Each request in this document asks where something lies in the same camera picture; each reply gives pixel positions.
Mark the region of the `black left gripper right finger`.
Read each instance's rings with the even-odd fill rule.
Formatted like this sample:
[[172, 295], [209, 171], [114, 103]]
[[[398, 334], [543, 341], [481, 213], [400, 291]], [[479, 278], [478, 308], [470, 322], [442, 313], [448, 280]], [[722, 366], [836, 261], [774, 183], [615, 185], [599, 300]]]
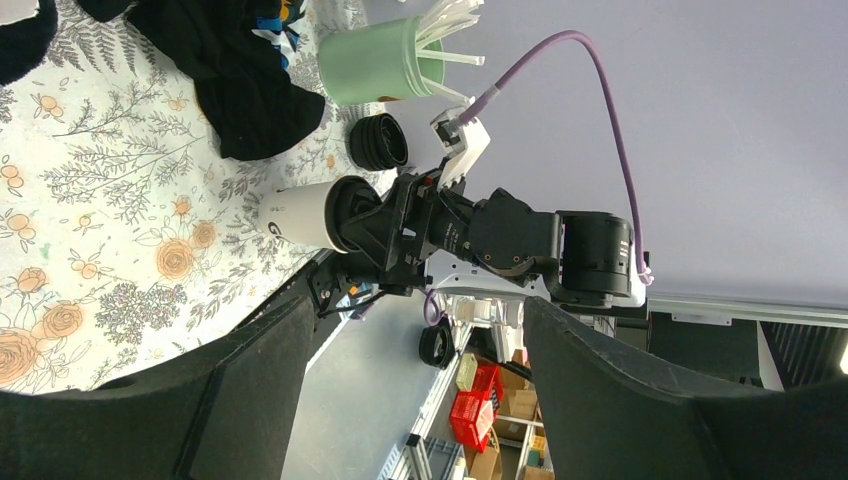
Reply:
[[524, 340], [559, 479], [843, 479], [847, 383], [721, 380], [604, 335], [540, 297]]

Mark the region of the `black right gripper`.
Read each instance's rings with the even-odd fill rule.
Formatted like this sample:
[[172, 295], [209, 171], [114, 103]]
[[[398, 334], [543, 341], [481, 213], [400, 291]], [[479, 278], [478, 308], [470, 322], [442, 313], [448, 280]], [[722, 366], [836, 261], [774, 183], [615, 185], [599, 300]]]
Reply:
[[307, 289], [318, 318], [364, 312], [390, 295], [432, 284], [426, 264], [445, 251], [475, 262], [469, 239], [474, 202], [465, 181], [439, 186], [443, 171], [403, 173], [384, 197], [355, 194], [338, 233], [348, 253], [378, 255], [380, 272], [361, 254], [320, 252], [307, 262]]

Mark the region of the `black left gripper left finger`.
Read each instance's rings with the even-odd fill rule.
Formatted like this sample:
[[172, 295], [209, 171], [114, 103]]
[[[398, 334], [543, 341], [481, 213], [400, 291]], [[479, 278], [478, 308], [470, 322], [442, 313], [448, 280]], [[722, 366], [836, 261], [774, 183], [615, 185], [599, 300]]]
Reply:
[[5, 479], [277, 479], [315, 313], [296, 298], [91, 391], [1, 396]]

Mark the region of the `single white paper cup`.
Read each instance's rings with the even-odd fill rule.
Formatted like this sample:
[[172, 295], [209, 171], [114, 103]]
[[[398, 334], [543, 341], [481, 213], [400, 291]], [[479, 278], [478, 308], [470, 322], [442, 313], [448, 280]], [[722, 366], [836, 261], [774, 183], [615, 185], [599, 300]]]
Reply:
[[259, 203], [258, 228], [292, 244], [342, 252], [327, 220], [334, 182], [275, 188]]

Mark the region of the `black plastic cup lid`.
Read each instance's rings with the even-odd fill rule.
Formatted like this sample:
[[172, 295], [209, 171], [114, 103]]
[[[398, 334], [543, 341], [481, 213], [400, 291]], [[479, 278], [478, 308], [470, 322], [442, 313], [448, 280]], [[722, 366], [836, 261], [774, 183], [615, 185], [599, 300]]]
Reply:
[[343, 176], [332, 182], [324, 207], [325, 227], [332, 248], [342, 253], [357, 251], [358, 248], [341, 235], [342, 224], [381, 203], [377, 191], [362, 177]]

